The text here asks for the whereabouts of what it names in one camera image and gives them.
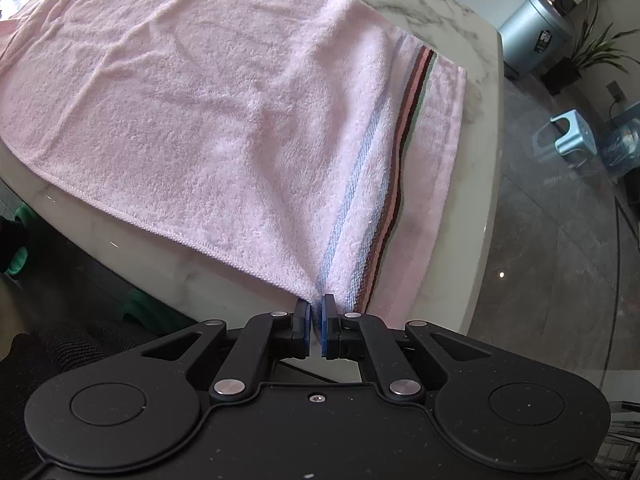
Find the plastic stool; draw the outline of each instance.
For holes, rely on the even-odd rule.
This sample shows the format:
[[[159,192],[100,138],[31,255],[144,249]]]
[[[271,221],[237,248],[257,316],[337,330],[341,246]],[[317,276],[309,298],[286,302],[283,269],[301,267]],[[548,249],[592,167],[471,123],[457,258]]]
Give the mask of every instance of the plastic stool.
[[[572,152],[583,152],[585,159],[578,164],[583,165],[588,159],[598,154],[596,147],[596,140],[593,137],[593,131],[587,124],[587,121],[576,111],[571,110],[558,117],[551,119],[552,123],[557,123],[560,120],[567,120],[569,123],[569,131],[558,140],[556,140],[556,150],[561,156],[567,156]]]

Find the tiled floor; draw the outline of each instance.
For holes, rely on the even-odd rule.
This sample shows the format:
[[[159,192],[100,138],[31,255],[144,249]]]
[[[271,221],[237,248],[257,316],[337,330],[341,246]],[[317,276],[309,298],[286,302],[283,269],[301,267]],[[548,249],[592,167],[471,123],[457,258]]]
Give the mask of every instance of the tiled floor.
[[[469,335],[607,391],[614,370],[640,370],[636,222],[599,158],[572,168],[554,149],[550,118],[580,108],[574,100],[552,99],[533,76],[506,81],[505,95],[494,234]],[[602,138],[602,122],[584,114]],[[640,400],[640,387],[620,395]]]

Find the green object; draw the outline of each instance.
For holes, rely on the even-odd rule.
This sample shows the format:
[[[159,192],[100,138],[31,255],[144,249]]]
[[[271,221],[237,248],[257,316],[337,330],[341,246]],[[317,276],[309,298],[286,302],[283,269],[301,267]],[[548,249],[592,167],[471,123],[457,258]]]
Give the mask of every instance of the green object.
[[[609,23],[609,26],[601,33],[597,38],[591,39],[593,30],[596,26],[596,20],[598,18],[598,12],[600,10],[600,0],[595,0],[596,8],[591,17],[591,0],[586,0],[586,14],[582,21],[582,29],[580,30],[580,36],[576,38],[574,50],[570,56],[571,63],[575,66],[576,70],[584,70],[590,66],[596,64],[608,64],[616,67],[618,70],[622,70],[625,74],[628,74],[628,70],[620,64],[624,59],[630,59],[631,61],[640,64],[636,58],[629,56],[626,50],[617,47],[616,40],[624,38],[625,36],[631,36],[640,32],[640,28],[634,28],[633,30],[625,30],[613,35],[607,39],[613,23]]]
[[[18,208],[15,212],[15,217],[27,231],[27,247],[18,249],[6,270],[7,275],[12,278],[17,278],[36,258],[40,242],[44,237],[44,227],[46,225],[44,220],[26,204],[22,204]]]
[[[196,324],[190,317],[137,289],[129,294],[127,303],[122,306],[122,319],[127,317],[134,318],[157,336],[171,334]]]

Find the circular pad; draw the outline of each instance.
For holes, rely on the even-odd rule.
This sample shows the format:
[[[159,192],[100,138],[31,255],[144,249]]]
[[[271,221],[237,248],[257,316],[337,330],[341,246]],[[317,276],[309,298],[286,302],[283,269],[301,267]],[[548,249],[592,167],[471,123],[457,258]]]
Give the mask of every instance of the circular pad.
[[[121,383],[94,384],[71,400],[71,412],[93,426],[116,426],[142,413],[145,394],[135,386]]]
[[[539,384],[507,384],[491,394],[489,403],[496,415],[521,426],[548,424],[564,412],[562,397]]]

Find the towel stripe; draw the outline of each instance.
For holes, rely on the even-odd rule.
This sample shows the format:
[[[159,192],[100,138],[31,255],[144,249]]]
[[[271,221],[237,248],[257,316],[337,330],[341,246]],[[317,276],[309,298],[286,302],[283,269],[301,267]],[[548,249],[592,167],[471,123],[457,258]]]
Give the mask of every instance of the towel stripe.
[[[402,36],[400,36],[396,41],[396,45],[394,46],[394,49],[391,53],[391,59],[389,61],[389,72],[386,76],[385,85],[382,89],[382,92],[380,92],[380,95],[376,99],[373,112],[371,114],[371,117],[369,118],[364,141],[362,143],[362,146],[360,147],[360,153],[358,154],[358,158],[356,159],[353,171],[351,172],[351,177],[349,179],[349,183],[347,184],[347,189],[344,195],[344,200],[342,202],[342,205],[340,206],[338,218],[335,221],[334,229],[331,232],[329,243],[327,245],[326,251],[324,252],[324,258],[322,259],[322,266],[320,267],[320,275],[318,277],[318,291],[320,292],[320,294],[325,293],[324,287],[326,285],[326,280],[329,277],[331,265],[334,262],[335,251],[338,248],[338,240],[340,239],[342,228],[344,227],[349,209],[351,208],[351,202],[353,201],[353,197],[358,186],[358,181],[360,180],[360,173],[362,172],[362,168],[364,167],[365,161],[367,160],[367,155],[369,155],[369,150],[373,143],[373,138],[378,129],[378,123],[380,122],[382,110],[385,107],[386,102],[388,101],[389,85],[396,58],[398,57],[400,48],[402,47],[404,40],[407,38],[407,35],[408,33],[404,32]]]
[[[411,88],[411,82],[415,80],[416,69],[419,66],[418,60],[420,55],[424,52],[423,45],[417,45],[414,48],[414,52],[411,55],[411,61],[408,63],[404,78],[402,78],[402,84],[399,90],[402,91],[400,102],[398,103],[398,111],[396,115],[396,127],[394,129],[394,136],[392,138],[391,150],[389,151],[385,164],[388,170],[383,174],[383,181],[378,188],[378,196],[376,197],[376,205],[371,213],[371,220],[367,223],[367,229],[364,233],[364,238],[360,243],[360,249],[358,250],[358,256],[356,257],[356,264],[351,275],[351,281],[347,290],[347,298],[344,305],[345,312],[354,312],[356,310],[356,298],[361,290],[362,277],[364,276],[365,268],[367,267],[367,261],[369,259],[369,253],[373,247],[374,240],[376,239],[376,232],[379,229],[380,219],[384,218],[383,211],[386,205],[386,196],[389,193],[390,183],[392,179],[392,165],[394,158],[394,150],[396,148],[396,142],[398,137],[398,124],[402,117],[402,113],[406,108],[407,90]]]
[[[356,287],[350,286],[350,300],[353,298],[353,303],[351,301],[349,303],[352,303],[352,309],[358,312],[366,311],[378,278],[384,249],[398,220],[402,202],[402,154],[417,122],[419,104],[424,97],[424,89],[435,60],[436,53],[433,50],[421,48],[402,98],[391,154],[390,183],[387,186],[384,207],[382,214],[376,219],[377,229],[372,243],[368,246],[364,269],[359,276],[354,276],[355,280],[352,283]]]

